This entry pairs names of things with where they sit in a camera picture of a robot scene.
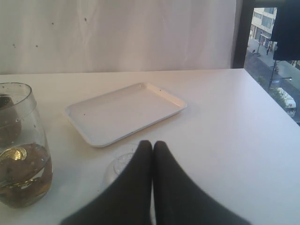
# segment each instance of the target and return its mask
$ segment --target street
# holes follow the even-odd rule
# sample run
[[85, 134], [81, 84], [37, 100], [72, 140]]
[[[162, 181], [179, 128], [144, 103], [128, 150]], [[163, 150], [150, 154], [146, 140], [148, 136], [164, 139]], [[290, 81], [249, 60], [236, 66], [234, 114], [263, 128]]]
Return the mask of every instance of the street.
[[[265, 83], [263, 84], [263, 88], [266, 90], [268, 88], [272, 69], [270, 66], [266, 65], [259, 57], [252, 55], [250, 52], [251, 49], [247, 51], [246, 60], [244, 68], [245, 70], [255, 79], [259, 76], [265, 79]], [[276, 74], [274, 78], [280, 78], [281, 76]], [[280, 87], [283, 88], [290, 96], [295, 100], [297, 111], [293, 119], [296, 122], [300, 121], [300, 91], [297, 90], [294, 86], [292, 86], [287, 80], [280, 80]]]

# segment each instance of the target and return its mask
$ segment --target white van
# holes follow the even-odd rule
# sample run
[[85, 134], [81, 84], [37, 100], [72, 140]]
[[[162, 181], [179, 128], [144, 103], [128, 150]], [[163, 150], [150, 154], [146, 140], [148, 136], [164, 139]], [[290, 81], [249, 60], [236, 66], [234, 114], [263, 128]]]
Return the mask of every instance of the white van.
[[294, 101], [292, 96], [290, 96], [284, 89], [277, 88], [277, 90], [282, 94], [282, 96], [285, 100], [285, 104], [286, 104], [285, 111], [286, 111], [286, 113], [289, 116], [293, 117], [296, 113], [296, 102]]

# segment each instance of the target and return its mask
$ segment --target plastic tray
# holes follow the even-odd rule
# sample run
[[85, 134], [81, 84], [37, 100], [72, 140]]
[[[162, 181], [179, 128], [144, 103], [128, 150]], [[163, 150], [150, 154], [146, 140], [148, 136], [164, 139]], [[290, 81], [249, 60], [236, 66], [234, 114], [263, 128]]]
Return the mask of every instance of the plastic tray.
[[138, 83], [70, 105], [65, 113], [88, 144], [105, 147], [186, 107], [167, 91]]

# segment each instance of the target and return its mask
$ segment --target pedestrian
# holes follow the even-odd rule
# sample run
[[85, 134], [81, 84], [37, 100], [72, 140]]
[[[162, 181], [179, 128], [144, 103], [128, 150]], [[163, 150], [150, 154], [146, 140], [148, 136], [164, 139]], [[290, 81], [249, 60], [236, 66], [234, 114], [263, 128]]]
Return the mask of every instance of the pedestrian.
[[270, 48], [271, 48], [271, 47], [269, 46], [268, 49], [267, 49], [267, 55], [269, 54]]

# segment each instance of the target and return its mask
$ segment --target sidewalk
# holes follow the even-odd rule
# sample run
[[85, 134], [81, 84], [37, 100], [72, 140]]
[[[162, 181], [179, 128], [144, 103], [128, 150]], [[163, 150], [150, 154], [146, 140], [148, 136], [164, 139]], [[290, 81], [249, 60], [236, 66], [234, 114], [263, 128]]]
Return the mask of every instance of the sidewalk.
[[[252, 52], [255, 49], [255, 52], [257, 52], [258, 45], [259, 44], [256, 40], [249, 39], [248, 50]], [[273, 60], [273, 52], [269, 52], [269, 54], [267, 55], [267, 48], [261, 45], [259, 47], [259, 53], [261, 54], [261, 56], [257, 57], [259, 60], [265, 63], [268, 67], [274, 66], [275, 60]], [[296, 67], [293, 67], [286, 61], [278, 62], [277, 66], [279, 68], [278, 74], [281, 77], [292, 77], [291, 81], [288, 79], [286, 79], [286, 81], [296, 89], [300, 90], [300, 70], [298, 70]]]

